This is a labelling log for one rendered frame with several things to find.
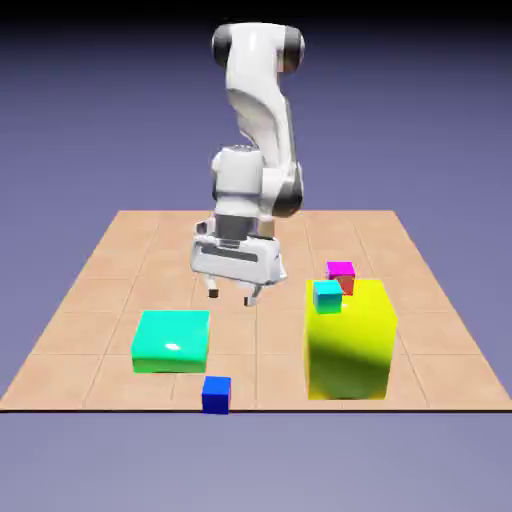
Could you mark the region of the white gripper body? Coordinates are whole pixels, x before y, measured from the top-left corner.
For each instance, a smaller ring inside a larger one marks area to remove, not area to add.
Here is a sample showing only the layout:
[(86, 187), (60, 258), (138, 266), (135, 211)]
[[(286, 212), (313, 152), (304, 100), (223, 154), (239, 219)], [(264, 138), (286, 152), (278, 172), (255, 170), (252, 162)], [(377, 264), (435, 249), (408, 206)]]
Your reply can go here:
[(197, 273), (260, 286), (273, 285), (287, 277), (275, 238), (248, 236), (235, 241), (196, 235), (190, 266)]

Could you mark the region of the small cyan cube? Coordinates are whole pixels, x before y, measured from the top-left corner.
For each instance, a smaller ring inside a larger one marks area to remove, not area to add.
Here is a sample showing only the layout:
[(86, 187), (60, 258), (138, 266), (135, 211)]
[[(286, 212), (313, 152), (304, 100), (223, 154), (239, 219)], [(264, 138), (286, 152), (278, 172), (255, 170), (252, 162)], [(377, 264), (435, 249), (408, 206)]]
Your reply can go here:
[(313, 303), (319, 314), (337, 314), (342, 309), (343, 289), (337, 280), (313, 282)]

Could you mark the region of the small blue cube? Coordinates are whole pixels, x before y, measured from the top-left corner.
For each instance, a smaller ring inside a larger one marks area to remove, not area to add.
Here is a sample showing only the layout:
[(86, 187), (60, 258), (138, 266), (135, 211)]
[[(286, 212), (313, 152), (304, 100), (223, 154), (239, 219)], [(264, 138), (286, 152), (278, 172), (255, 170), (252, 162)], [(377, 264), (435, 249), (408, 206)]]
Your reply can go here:
[(231, 378), (206, 376), (201, 397), (202, 411), (205, 414), (228, 414), (231, 402)]

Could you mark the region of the large turquoise box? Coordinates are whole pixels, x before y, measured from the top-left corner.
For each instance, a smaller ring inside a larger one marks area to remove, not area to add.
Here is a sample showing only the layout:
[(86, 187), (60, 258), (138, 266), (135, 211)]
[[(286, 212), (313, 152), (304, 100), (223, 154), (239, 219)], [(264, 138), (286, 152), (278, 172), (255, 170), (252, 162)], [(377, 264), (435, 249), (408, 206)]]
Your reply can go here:
[(131, 357), (135, 373), (204, 373), (209, 351), (207, 310), (146, 310)]

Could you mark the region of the large yellow box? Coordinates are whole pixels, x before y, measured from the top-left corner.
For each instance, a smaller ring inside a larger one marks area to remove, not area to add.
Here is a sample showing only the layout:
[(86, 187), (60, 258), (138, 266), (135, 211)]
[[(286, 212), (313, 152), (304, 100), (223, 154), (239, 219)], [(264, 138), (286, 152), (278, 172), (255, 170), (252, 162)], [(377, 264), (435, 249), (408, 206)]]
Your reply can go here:
[(357, 279), (340, 310), (320, 313), (317, 280), (306, 282), (304, 367), (311, 400), (382, 400), (388, 387), (397, 316), (384, 284)]

